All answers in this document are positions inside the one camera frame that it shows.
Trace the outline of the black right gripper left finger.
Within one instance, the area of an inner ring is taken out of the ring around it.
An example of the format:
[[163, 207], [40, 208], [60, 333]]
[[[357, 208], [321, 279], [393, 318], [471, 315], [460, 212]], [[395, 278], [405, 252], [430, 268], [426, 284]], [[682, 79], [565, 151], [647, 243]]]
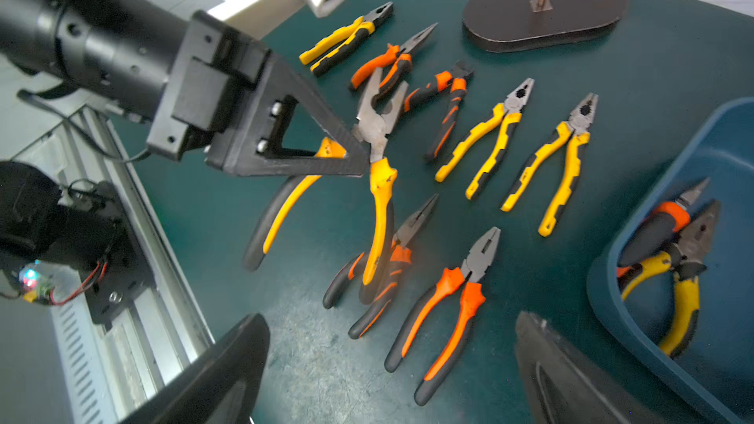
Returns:
[[249, 423], [260, 390], [270, 330], [245, 316], [126, 423]]

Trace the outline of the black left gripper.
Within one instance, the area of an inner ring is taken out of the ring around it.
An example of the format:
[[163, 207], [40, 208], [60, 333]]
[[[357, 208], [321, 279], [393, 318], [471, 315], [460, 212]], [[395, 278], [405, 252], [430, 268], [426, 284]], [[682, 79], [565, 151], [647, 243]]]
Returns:
[[[1, 51], [59, 80], [19, 98], [43, 111], [87, 90], [150, 125], [147, 154], [205, 163], [241, 177], [344, 176], [368, 151], [317, 86], [262, 42], [198, 12], [181, 20], [145, 0], [1, 0]], [[325, 133], [314, 149], [284, 145], [302, 107]]]

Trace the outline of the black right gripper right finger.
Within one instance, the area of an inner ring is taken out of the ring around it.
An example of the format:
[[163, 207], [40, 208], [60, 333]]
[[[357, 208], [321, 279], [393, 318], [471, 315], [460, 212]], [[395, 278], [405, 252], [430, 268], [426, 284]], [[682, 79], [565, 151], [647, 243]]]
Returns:
[[537, 423], [662, 423], [539, 315], [516, 318], [516, 361]]

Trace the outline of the orange combination pliers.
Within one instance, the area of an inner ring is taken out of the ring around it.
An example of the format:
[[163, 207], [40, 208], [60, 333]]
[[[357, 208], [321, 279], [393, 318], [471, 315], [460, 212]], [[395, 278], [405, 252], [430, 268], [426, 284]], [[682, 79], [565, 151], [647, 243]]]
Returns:
[[489, 228], [453, 268], [442, 271], [437, 282], [418, 299], [406, 317], [384, 359], [384, 368], [393, 373], [410, 355], [412, 346], [422, 338], [424, 325], [436, 317], [435, 310], [448, 314], [442, 304], [457, 301], [454, 316], [446, 316], [447, 333], [438, 339], [439, 351], [421, 376], [414, 391], [414, 403], [426, 406], [443, 386], [459, 362], [472, 335], [475, 316], [487, 298], [483, 278], [493, 265], [501, 240], [501, 229]]

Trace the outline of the black orange long nose pliers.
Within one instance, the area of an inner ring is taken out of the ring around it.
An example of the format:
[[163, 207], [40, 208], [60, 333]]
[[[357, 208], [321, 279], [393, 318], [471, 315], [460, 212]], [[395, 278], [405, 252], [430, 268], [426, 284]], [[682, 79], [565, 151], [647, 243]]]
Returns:
[[[377, 276], [379, 283], [375, 296], [363, 316], [349, 329], [348, 334], [352, 340], [360, 339], [377, 322], [395, 298], [402, 274], [412, 266], [410, 243], [429, 219], [438, 198], [439, 194], [433, 194], [414, 214], [404, 220], [399, 229], [396, 229], [387, 258], [388, 263]], [[364, 271], [367, 257], [368, 253], [362, 252], [340, 269], [324, 294], [322, 304], [325, 309], [336, 305], [349, 284]]]

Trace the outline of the teal plastic storage box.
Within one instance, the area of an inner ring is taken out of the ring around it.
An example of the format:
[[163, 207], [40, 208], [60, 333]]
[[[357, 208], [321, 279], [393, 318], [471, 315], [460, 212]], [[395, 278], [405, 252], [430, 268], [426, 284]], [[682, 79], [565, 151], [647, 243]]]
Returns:
[[[698, 329], [676, 359], [657, 343], [673, 315], [673, 279], [648, 280], [620, 297], [620, 252], [647, 214], [702, 179], [710, 183], [693, 205], [712, 200], [721, 216], [700, 276]], [[753, 420], [753, 100], [716, 109], [633, 210], [614, 241], [593, 262], [586, 281], [602, 325], [649, 371], [716, 423]]]

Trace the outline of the yellow black pliers in box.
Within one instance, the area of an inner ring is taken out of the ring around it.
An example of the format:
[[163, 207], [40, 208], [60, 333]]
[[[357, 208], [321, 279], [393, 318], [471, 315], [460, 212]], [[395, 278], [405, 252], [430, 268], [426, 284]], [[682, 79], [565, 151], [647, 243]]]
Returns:
[[620, 296], [626, 300], [632, 291], [650, 278], [673, 275], [673, 320], [658, 347], [671, 359], [683, 354], [697, 330], [700, 310], [699, 276], [707, 270], [705, 256], [710, 252], [722, 203], [712, 200], [659, 253], [628, 267], [620, 275]]

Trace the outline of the orange black pliers in box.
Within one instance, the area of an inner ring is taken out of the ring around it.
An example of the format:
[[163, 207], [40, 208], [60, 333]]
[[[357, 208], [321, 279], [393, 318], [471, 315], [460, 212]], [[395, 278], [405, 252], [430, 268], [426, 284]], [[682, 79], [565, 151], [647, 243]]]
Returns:
[[656, 252], [668, 239], [690, 223], [689, 208], [695, 204], [703, 190], [708, 186], [707, 177], [699, 184], [682, 192], [675, 200], [657, 205], [642, 221], [622, 250], [619, 258], [617, 276], [624, 278], [630, 266], [641, 262]]

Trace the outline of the dark oval stand base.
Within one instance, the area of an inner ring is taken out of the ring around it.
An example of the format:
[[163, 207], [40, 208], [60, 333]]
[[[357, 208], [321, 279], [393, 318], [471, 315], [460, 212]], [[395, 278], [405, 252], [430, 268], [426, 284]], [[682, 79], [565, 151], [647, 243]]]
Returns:
[[628, 0], [469, 0], [463, 31], [490, 53], [513, 53], [589, 41], [608, 35]]

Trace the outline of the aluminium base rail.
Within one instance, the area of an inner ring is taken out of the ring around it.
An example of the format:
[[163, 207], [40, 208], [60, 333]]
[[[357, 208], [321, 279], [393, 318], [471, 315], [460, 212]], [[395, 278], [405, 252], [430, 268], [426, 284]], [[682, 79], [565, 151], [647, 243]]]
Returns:
[[[61, 124], [51, 127], [14, 158], [37, 166], [65, 186], [113, 184], [145, 250], [155, 286], [144, 290], [110, 326], [92, 322], [110, 394], [121, 421], [209, 349], [212, 335], [134, 166], [104, 159]], [[41, 310], [48, 319], [53, 341], [44, 354], [54, 361], [53, 375], [62, 382], [44, 395], [42, 401], [51, 404], [57, 398], [64, 400], [64, 409], [52, 420], [75, 423], [53, 327], [55, 307]]]

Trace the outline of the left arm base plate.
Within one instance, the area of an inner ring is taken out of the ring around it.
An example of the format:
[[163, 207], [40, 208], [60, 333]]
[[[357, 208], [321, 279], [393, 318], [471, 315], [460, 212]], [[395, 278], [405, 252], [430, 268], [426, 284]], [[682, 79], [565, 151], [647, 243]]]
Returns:
[[86, 292], [86, 302], [92, 322], [110, 326], [144, 290], [155, 286], [152, 269], [113, 184], [84, 183], [65, 194], [66, 223], [58, 243], [69, 266], [105, 269]]

